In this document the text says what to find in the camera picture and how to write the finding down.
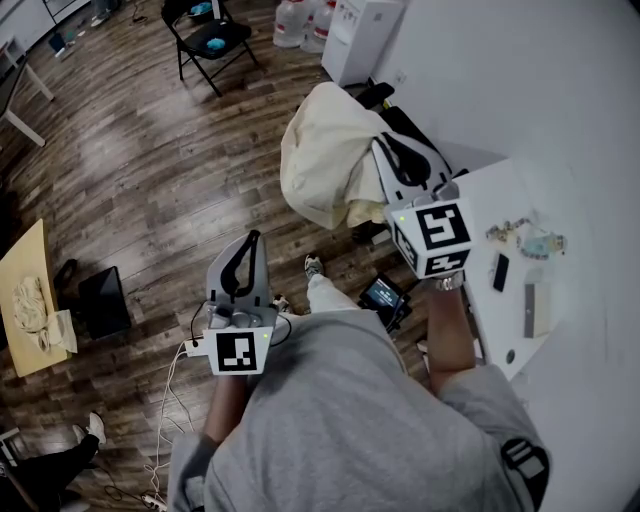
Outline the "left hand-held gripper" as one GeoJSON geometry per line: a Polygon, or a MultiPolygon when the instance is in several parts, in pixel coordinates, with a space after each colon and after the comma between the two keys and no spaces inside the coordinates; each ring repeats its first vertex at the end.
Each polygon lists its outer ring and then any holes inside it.
{"type": "Polygon", "coordinates": [[[264,371],[277,323],[277,310],[240,308],[212,301],[253,297],[258,306],[268,291],[266,246],[259,231],[227,245],[207,270],[205,302],[208,325],[201,349],[216,376],[258,375],[264,371]]]}

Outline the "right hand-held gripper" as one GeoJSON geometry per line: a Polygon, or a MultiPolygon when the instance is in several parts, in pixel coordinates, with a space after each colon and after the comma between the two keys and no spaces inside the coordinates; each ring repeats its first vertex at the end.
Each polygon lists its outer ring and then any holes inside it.
{"type": "Polygon", "coordinates": [[[442,154],[430,141],[397,132],[374,137],[371,150],[389,203],[384,214],[392,241],[416,278],[462,271],[475,228],[470,202],[449,181],[452,170],[442,154]],[[416,187],[436,189],[416,196],[416,187]]]}

